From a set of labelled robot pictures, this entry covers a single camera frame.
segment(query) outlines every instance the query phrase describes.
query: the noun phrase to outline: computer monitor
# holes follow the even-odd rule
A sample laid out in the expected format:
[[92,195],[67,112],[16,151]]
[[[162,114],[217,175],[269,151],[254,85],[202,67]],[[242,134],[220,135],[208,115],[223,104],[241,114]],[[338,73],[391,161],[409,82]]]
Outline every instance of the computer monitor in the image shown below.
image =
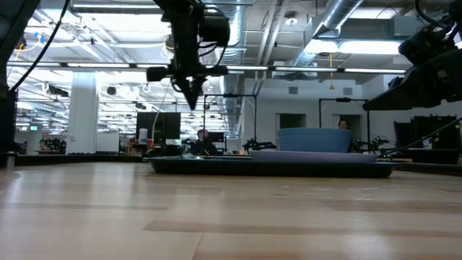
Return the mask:
[[224,142],[225,133],[224,132],[209,132],[209,140],[211,142]]
[[[139,130],[147,129],[147,138],[151,139],[152,124],[157,113],[141,112],[136,115],[136,138]],[[160,113],[154,127],[154,142],[159,143],[166,139],[180,139],[181,113]]]

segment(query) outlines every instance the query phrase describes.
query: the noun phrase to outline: black pole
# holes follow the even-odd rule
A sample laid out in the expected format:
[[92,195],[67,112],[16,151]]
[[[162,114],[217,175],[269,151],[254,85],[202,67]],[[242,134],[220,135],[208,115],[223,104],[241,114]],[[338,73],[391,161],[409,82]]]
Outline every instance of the black pole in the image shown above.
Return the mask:
[[257,96],[253,96],[253,99],[255,100],[255,114],[254,118],[255,120],[253,121],[253,138],[255,141],[257,140]]
[[[370,113],[367,110],[367,143],[370,144]],[[370,152],[370,145],[367,145],[367,151]]]
[[206,110],[206,100],[207,100],[208,95],[204,95],[204,115],[203,115],[203,125],[202,125],[202,139],[203,142],[205,142],[205,110]]
[[323,102],[323,99],[319,99],[319,128],[323,128],[323,119],[322,119],[322,113],[321,113],[321,103]]

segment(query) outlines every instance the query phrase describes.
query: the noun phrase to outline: metal frame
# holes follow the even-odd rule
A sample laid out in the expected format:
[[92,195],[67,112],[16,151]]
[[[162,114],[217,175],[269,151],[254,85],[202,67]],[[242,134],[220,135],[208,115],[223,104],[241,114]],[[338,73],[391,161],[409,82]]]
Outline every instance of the metal frame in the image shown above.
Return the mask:
[[[362,102],[367,102],[369,101],[368,99],[356,99],[356,98],[320,98],[319,99],[319,128],[323,128],[323,114],[321,110],[321,105],[324,100],[327,101],[336,101],[339,103],[350,103],[352,101],[362,101]],[[366,110],[367,114],[367,143],[370,144],[370,113],[368,110]]]
[[208,97],[224,97],[224,98],[249,98],[252,97],[255,100],[255,111],[253,121],[253,138],[257,140],[257,95],[239,95],[239,94],[205,94],[204,95],[204,119],[203,119],[203,131],[205,132],[205,116],[206,106]]

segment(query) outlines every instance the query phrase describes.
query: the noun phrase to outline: wire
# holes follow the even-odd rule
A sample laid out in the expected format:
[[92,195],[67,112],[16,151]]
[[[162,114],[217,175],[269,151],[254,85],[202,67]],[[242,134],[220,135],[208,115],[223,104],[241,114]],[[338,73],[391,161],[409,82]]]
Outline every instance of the wire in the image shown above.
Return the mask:
[[157,122],[157,119],[159,118],[160,109],[161,109],[162,106],[164,105],[165,97],[167,97],[168,87],[169,87],[171,84],[172,84],[172,82],[170,81],[170,84],[167,86],[167,89],[165,89],[164,98],[162,99],[162,102],[161,102],[160,105],[159,105],[159,110],[157,111],[157,113],[156,113],[156,118],[154,119],[154,123],[152,124],[151,137],[152,137],[152,143],[153,143],[153,144],[154,144],[154,132],[155,132],[156,122]]
[[422,17],[424,20],[426,20],[427,22],[431,23],[432,25],[435,25],[435,26],[438,26],[438,27],[441,27],[442,29],[445,29],[447,30],[448,29],[448,26],[443,24],[442,22],[439,22],[431,17],[429,17],[427,14],[425,14],[422,9],[420,8],[420,0],[415,0],[414,1],[415,3],[415,6],[416,6],[416,11],[417,11],[417,14],[419,14],[420,17]]
[[228,47],[228,44],[226,43],[225,47],[223,48],[222,54],[219,56],[219,60],[217,64],[215,64],[214,68],[218,67],[219,63],[222,62],[223,55],[225,54],[226,48]]
[[[21,43],[21,45],[19,46],[19,49],[21,49],[22,47],[24,46],[24,43]],[[18,51],[17,54],[16,54],[16,57],[14,58],[14,61],[17,61],[17,58],[19,57],[19,54],[21,53],[21,51]],[[9,78],[9,75],[12,73],[13,71],[13,68],[14,66],[11,67],[11,69],[9,69],[8,71],[8,75],[6,76],[6,81],[8,82],[8,78]]]
[[384,10],[380,11],[380,13],[377,14],[377,16],[375,17],[376,19],[382,14],[384,13],[384,11],[386,11],[387,9],[392,9],[393,11],[395,11],[396,15],[399,15],[398,11],[396,11],[396,9],[394,9],[393,7],[391,6],[387,6]]
[[215,45],[210,51],[206,51],[202,53],[201,55],[199,55],[199,57],[204,57],[205,55],[212,53],[213,51],[215,51],[216,48],[217,48],[217,45]]
[[14,58],[14,61],[17,61],[17,58],[18,58],[19,55],[21,54],[21,49],[22,49],[23,46],[24,46],[24,43],[21,43],[21,46],[19,47],[19,50],[18,50],[17,53],[16,53],[16,58]]
[[454,121],[448,123],[447,125],[441,127],[440,129],[435,130],[435,131],[432,132],[431,134],[428,134],[427,136],[424,136],[424,137],[422,137],[421,139],[418,139],[418,140],[415,141],[415,142],[412,142],[412,143],[410,143],[410,144],[408,144],[408,145],[405,145],[405,146],[403,146],[403,147],[399,147],[398,149],[393,149],[393,150],[388,151],[388,152],[386,152],[386,153],[384,153],[384,154],[382,154],[382,155],[389,155],[390,153],[399,152],[399,151],[402,151],[402,150],[407,149],[407,148],[409,148],[409,147],[412,147],[413,145],[418,144],[418,143],[424,141],[425,139],[428,139],[428,138],[430,138],[430,137],[432,137],[432,136],[438,134],[439,132],[441,132],[442,130],[448,128],[449,126],[452,126],[453,124],[458,123],[459,121],[462,121],[462,117],[460,117],[459,119],[456,119],[456,120],[454,120]]
[[19,53],[21,53],[21,52],[31,51],[31,50],[33,50],[35,47],[37,47],[39,44],[40,44],[40,37],[38,38],[37,43],[36,43],[34,46],[32,46],[31,48],[22,50],[22,47],[24,46],[24,43],[23,43],[23,44],[21,44],[21,46],[20,46],[19,49],[17,50],[17,55],[19,55]]
[[212,46],[216,46],[217,43],[210,43],[210,44],[207,44],[207,45],[200,45],[199,48],[210,48]]
[[457,24],[457,25],[454,27],[453,31],[450,32],[450,34],[449,34],[449,36],[448,36],[448,38],[447,38],[446,40],[454,40],[454,37],[455,37],[455,36],[457,35],[457,33],[459,32],[459,28],[460,28],[460,27],[461,27],[461,25],[460,25],[460,24]]
[[173,84],[173,80],[172,80],[171,78],[170,78],[170,84],[172,85],[173,90],[175,90],[175,91],[178,92],[178,93],[183,93],[183,91],[181,91],[181,90],[179,90],[179,89],[177,89],[177,88],[175,87],[175,84]]
[[37,64],[40,62],[42,57],[45,55],[45,52],[48,50],[48,47],[50,47],[51,42],[55,38],[55,35],[56,35],[56,33],[58,32],[58,30],[59,30],[59,28],[61,26],[61,21],[63,20],[63,17],[66,14],[67,7],[69,6],[70,1],[71,0],[66,0],[66,2],[64,3],[63,10],[61,11],[61,15],[59,17],[59,21],[56,23],[55,29],[51,33],[50,38],[48,39],[48,42],[45,44],[45,46],[43,46],[42,51],[40,52],[40,54],[38,54],[38,57],[36,58],[34,63],[32,63],[30,68],[24,73],[24,75],[22,75],[21,79],[19,79],[18,82],[16,82],[16,84],[9,90],[8,95],[13,95],[14,94],[14,92],[17,90],[17,88],[25,81],[25,79],[29,76],[30,72],[32,72],[32,70],[35,69]]

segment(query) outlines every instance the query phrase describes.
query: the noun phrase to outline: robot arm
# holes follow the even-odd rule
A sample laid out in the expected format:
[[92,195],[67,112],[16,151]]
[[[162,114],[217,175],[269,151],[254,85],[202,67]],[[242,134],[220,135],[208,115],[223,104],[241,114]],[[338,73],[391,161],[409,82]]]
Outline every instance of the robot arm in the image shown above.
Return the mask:
[[[160,81],[170,75],[172,84],[179,86],[191,110],[194,110],[206,77],[228,73],[226,66],[219,66],[219,63],[230,40],[229,19],[218,9],[206,7],[201,0],[154,1],[164,11],[162,21],[171,24],[174,56],[168,68],[148,68],[147,81]],[[207,9],[218,12],[207,12]],[[206,68],[199,62],[198,36],[204,42],[215,42],[214,48],[224,47],[220,60],[212,68]]]
[[462,33],[462,0],[452,2],[444,12],[448,16],[439,22],[431,21],[433,23],[399,46],[399,53],[407,57],[413,67],[408,69],[404,78],[397,77],[388,83],[387,91],[365,103],[365,110],[432,108],[441,104],[441,100],[462,100],[462,69],[459,65],[462,50],[453,40],[456,34]]

